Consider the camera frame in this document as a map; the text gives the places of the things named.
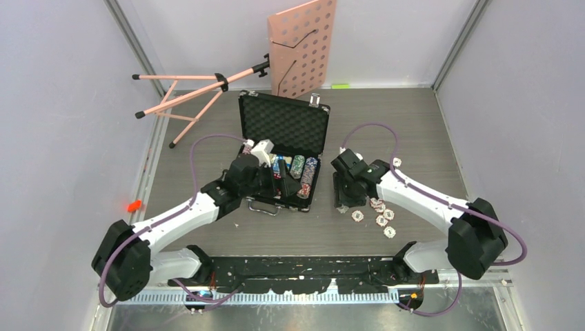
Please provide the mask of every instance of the orange object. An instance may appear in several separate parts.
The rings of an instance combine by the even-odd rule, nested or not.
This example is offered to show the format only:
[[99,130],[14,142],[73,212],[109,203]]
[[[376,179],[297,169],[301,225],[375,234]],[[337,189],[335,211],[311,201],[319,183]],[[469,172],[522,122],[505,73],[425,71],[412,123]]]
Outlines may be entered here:
[[142,201],[136,200],[128,205],[128,212],[135,212],[142,206]]

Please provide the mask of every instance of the gray wood tabletop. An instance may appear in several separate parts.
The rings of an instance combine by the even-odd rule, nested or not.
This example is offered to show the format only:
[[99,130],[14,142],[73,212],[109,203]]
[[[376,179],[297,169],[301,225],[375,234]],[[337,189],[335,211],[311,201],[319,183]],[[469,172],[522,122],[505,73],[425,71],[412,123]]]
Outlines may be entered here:
[[[323,166],[309,213],[282,210],[277,217],[252,212],[242,201],[240,209],[198,228],[169,245],[176,250],[198,245],[211,256],[221,255],[393,255],[409,241],[430,241],[443,237],[431,224],[407,210],[386,203],[395,211],[390,222],[394,239],[386,238],[375,224],[377,213],[369,205],[352,208],[366,218],[355,223],[350,213],[340,214],[333,207],[333,167],[346,134],[367,121],[392,126],[399,135],[401,170],[413,179],[445,194],[464,198],[465,189],[453,155],[448,134],[431,89],[318,90],[321,103],[331,107]],[[173,114],[195,116],[211,99],[211,94],[193,99],[173,109]],[[227,92],[196,123],[174,149],[168,147],[188,122],[171,119],[146,206],[146,217],[153,217],[189,199],[193,194],[189,149],[199,137],[212,133],[241,136],[237,103],[238,92]],[[383,128],[356,132],[349,148],[366,162],[389,160],[395,142]],[[218,138],[204,141],[195,150],[199,185],[218,178],[239,150],[239,143]],[[271,209],[258,204],[257,207]]]

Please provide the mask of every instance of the robotic arm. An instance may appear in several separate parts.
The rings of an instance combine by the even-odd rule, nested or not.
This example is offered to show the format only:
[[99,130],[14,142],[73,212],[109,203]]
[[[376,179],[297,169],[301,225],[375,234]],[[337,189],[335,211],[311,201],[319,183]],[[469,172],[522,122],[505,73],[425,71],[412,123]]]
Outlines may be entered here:
[[[203,250],[195,245],[175,252],[161,252],[163,248],[236,210],[244,197],[253,194],[273,197],[277,189],[287,196],[300,190],[300,184],[287,174],[275,179],[268,156],[273,146],[269,140],[260,141],[250,154],[240,154],[219,179],[202,187],[195,198],[171,210],[134,225],[122,220],[112,224],[92,260],[92,267],[97,274],[107,272],[106,285],[117,299],[128,300],[147,284],[173,278],[203,283],[212,272],[211,259]],[[114,251],[132,236],[136,238],[122,248],[109,270],[104,270]]]
[[393,173],[382,160],[368,165],[349,149],[331,164],[337,171],[333,174],[335,207],[365,205],[368,197],[375,197],[404,207],[447,236],[429,243],[407,244],[395,258],[405,264],[403,274],[454,268],[470,279],[480,279],[508,245],[500,227],[452,207],[467,205],[469,210],[497,219],[491,204],[483,199],[470,203],[447,196],[399,170]]

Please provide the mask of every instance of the pink perforated metal plate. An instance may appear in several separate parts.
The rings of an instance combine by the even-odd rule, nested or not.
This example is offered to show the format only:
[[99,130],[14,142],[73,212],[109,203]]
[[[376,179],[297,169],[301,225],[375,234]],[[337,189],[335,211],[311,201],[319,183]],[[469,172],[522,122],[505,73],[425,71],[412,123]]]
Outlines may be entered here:
[[325,81],[337,0],[314,0],[268,18],[272,93],[297,98]]

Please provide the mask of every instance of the metal latch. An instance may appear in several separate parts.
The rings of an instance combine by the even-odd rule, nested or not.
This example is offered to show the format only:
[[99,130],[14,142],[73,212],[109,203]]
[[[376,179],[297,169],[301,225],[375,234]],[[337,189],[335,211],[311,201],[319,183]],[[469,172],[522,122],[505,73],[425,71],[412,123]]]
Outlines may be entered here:
[[321,100],[319,93],[311,93],[311,99],[309,101],[309,105],[311,107],[319,107],[319,100]]

